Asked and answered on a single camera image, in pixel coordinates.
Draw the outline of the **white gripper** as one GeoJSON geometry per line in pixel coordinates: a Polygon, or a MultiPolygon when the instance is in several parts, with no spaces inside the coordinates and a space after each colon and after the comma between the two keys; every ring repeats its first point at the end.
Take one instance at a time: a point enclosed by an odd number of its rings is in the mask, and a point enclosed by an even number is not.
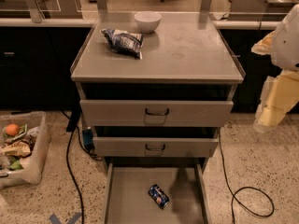
{"type": "Polygon", "coordinates": [[[270,54],[272,64],[284,69],[277,77],[266,79],[256,110],[253,127],[259,133],[267,133],[299,103],[299,4],[290,10],[275,32],[255,43],[251,51],[270,54]]]}

